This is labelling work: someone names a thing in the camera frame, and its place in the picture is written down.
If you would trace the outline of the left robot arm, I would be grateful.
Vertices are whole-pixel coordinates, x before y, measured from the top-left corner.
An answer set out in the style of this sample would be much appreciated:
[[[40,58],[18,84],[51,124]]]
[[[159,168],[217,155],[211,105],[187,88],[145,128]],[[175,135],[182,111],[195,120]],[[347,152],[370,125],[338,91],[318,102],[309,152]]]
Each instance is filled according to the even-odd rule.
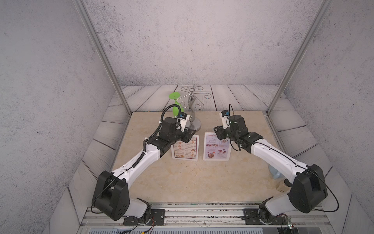
[[[177,118],[165,118],[160,122],[156,134],[144,140],[142,151],[113,172],[103,171],[95,186],[92,206],[114,221],[123,216],[133,216],[148,222],[152,206],[141,199],[131,199],[130,187],[172,145],[179,141],[191,141],[195,130],[187,127],[189,118],[186,113]]]

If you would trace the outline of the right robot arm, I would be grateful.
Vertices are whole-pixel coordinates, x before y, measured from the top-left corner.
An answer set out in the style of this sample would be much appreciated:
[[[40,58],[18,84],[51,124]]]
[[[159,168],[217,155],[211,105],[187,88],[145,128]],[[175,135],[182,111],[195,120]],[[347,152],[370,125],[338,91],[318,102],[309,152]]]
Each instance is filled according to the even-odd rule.
[[[218,139],[228,139],[250,154],[264,160],[279,171],[291,187],[287,194],[271,197],[259,205],[259,219],[263,224],[271,224],[278,216],[291,211],[311,212],[328,196],[323,170],[297,161],[271,145],[256,132],[249,132],[245,120],[240,115],[220,113],[222,125],[213,130]]]

